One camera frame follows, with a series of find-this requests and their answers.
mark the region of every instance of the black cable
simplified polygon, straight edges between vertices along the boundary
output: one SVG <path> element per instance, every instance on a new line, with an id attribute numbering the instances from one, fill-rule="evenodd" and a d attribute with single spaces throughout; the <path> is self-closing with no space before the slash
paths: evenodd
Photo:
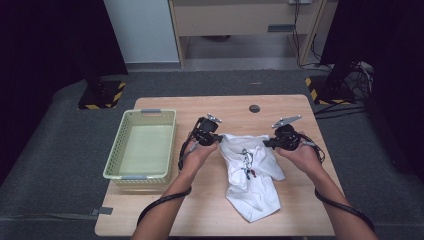
<path id="1" fill-rule="evenodd" d="M 189 195 L 190 193 L 191 193 L 191 186 L 190 186 L 189 189 L 187 189 L 184 192 L 168 195 L 166 197 L 159 198 L 158 200 L 152 202 L 151 204 L 149 204 L 149 206 L 147 206 L 140 213 L 140 216 L 138 217 L 138 220 L 137 220 L 137 225 L 141 222 L 141 220 L 144 218 L 144 216 L 146 216 L 147 212 L 149 212 L 152 208 L 154 208 L 157 205 L 162 204 L 164 202 L 167 202 L 167 201 L 170 201 L 170 200 L 173 200 L 173 199 L 176 199 L 176 198 L 180 198 L 180 197 L 185 197 L 185 196 Z"/>
<path id="2" fill-rule="evenodd" d="M 344 117 L 344 116 L 348 116 L 348 115 L 352 115 L 352 114 L 357 114 L 357 113 L 364 113 L 364 112 L 366 112 L 366 110 L 364 110 L 364 111 L 356 111 L 356 112 L 349 112 L 349 113 L 343 113 L 343 114 L 335 115 L 335 116 L 319 117 L 319 118 L 315 118 L 315 119 L 316 120 L 320 120 L 320 119 L 338 118 L 338 117 Z"/>
<path id="3" fill-rule="evenodd" d="M 332 201 L 332 200 L 330 200 L 330 199 L 328 199 L 328 198 L 325 198 L 324 196 L 322 196 L 319 192 L 318 192 L 318 190 L 317 189 L 315 189 L 315 196 L 321 201 L 321 202 L 323 202 L 323 203 L 326 203 L 326 204 L 328 204 L 328 205 L 330 205 L 330 206 L 333 206 L 333 207 L 336 207 L 336 208 L 338 208 L 338 209 L 341 209 L 341 210 L 343 210 L 343 211 L 346 211 L 346 212 L 348 212 L 348 213 L 350 213 L 350 214 L 353 214 L 353 215 L 355 215 L 355 216 L 357 216 L 358 218 L 360 218 L 360 219 L 362 219 L 362 221 L 364 221 L 368 226 L 369 226 L 369 228 L 372 230 L 372 231 L 374 231 L 374 224 L 372 223 L 372 221 L 367 217 L 367 216 L 365 216 L 365 214 L 363 214 L 359 209 L 355 209 L 355 208 L 352 208 L 352 207 L 349 207 L 349 206 L 346 206 L 346 205 L 344 205 L 344 204 L 341 204 L 341 203 L 338 203 L 338 202 L 335 202 L 335 201 Z"/>
<path id="4" fill-rule="evenodd" d="M 180 158 L 178 160 L 178 169 L 181 171 L 183 169 L 184 166 L 184 160 L 185 158 L 187 158 L 188 154 L 191 153 L 191 151 L 187 152 L 186 154 L 184 153 L 188 144 L 190 143 L 190 141 L 193 139 L 193 133 L 194 133 L 194 129 L 193 131 L 190 132 L 189 136 L 187 137 L 187 140 L 183 143 L 182 147 L 181 147 L 181 151 L 180 151 Z M 141 220 L 144 218 L 144 216 L 146 216 L 146 214 L 154 207 L 165 203 L 167 201 L 173 200 L 173 199 L 177 199 L 177 198 L 181 198 L 181 197 L 185 197 L 187 195 L 189 195 L 191 193 L 191 186 L 189 189 L 187 189 L 184 192 L 180 192 L 180 193 L 175 193 L 172 195 L 168 195 L 162 198 L 159 198 L 158 200 L 152 202 L 151 204 L 149 204 L 141 213 L 140 216 L 138 217 L 137 220 L 137 225 L 141 222 Z"/>
<path id="5" fill-rule="evenodd" d="M 325 160 L 325 153 L 324 153 L 324 151 L 322 151 L 322 149 L 321 149 L 318 145 L 316 145 L 316 144 L 314 143 L 314 141 L 312 141 L 312 139 L 311 139 L 310 137 L 308 137 L 308 136 L 306 136 L 306 135 L 304 135 L 304 134 L 301 134 L 301 133 L 298 133 L 298 134 L 299 134 L 299 136 L 300 136 L 301 138 L 306 139 L 308 142 L 311 142 L 311 143 L 313 143 L 313 144 L 314 144 L 314 146 L 311 146 L 311 147 L 314 149 L 315 153 L 317 154 L 318 160 L 319 160 L 321 163 L 323 163 L 323 162 L 324 162 L 324 160 Z"/>
<path id="6" fill-rule="evenodd" d="M 363 108 L 365 108 L 365 107 L 351 107 L 351 108 L 331 109 L 331 110 L 326 110 L 325 112 L 319 112 L 319 113 L 316 113 L 316 114 L 315 114 L 315 116 L 316 116 L 316 115 L 319 115 L 319 114 L 323 114 L 323 113 L 328 113 L 328 112 L 338 112 L 338 111 L 346 111 L 346 110 L 354 110 L 354 109 L 363 109 Z"/>

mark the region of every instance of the wooden table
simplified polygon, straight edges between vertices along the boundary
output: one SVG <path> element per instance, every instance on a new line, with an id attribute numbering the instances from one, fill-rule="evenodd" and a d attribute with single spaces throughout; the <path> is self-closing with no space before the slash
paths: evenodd
<path id="1" fill-rule="evenodd" d="M 256 104 L 260 112 L 252 113 Z M 303 95 L 164 97 L 140 98 L 136 109 L 172 108 L 177 111 L 177 133 L 172 179 L 178 174 L 177 161 L 182 143 L 199 117 L 211 113 L 222 119 L 216 133 L 274 136 L 271 125 L 281 117 L 302 115 L 292 123 L 304 131 L 325 152 L 325 170 L 340 187 L 308 99 Z M 245 221 L 225 198 L 228 188 L 227 167 L 217 150 L 207 159 L 193 183 L 171 230 L 171 236 L 322 236 L 334 235 L 322 203 L 314 196 L 314 186 L 291 162 L 274 152 L 286 179 L 274 181 L 282 208 L 253 223 Z M 160 194 L 122 191 L 110 182 L 103 207 L 112 214 L 100 214 L 95 232 L 100 236 L 132 235 L 140 212 Z"/>

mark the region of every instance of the green plastic basket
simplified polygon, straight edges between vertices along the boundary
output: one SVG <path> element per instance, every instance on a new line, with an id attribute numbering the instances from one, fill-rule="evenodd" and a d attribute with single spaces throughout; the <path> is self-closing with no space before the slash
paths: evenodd
<path id="1" fill-rule="evenodd" d="M 168 184 L 176 132 L 175 109 L 124 113 L 103 177 L 119 186 Z"/>

